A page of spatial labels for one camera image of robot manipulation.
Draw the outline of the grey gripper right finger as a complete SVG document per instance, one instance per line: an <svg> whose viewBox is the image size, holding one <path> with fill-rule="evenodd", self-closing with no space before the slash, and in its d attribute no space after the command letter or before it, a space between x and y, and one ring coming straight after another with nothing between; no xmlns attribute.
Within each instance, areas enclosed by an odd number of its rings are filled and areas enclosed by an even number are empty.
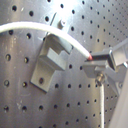
<svg viewBox="0 0 128 128"><path fill-rule="evenodd" d="M115 70L117 66L128 62L128 38L103 51L92 53L94 61L107 60L109 66Z"/></svg>

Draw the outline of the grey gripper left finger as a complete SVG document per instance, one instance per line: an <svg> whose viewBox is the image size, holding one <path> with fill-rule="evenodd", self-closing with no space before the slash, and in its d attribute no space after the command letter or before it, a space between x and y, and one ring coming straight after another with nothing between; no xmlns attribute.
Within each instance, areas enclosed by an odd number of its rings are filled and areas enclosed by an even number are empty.
<svg viewBox="0 0 128 128"><path fill-rule="evenodd" d="M119 65L113 70L107 61L86 62L83 70L88 78L93 78L97 85L109 84L116 95L121 93L126 75L126 67Z"/></svg>

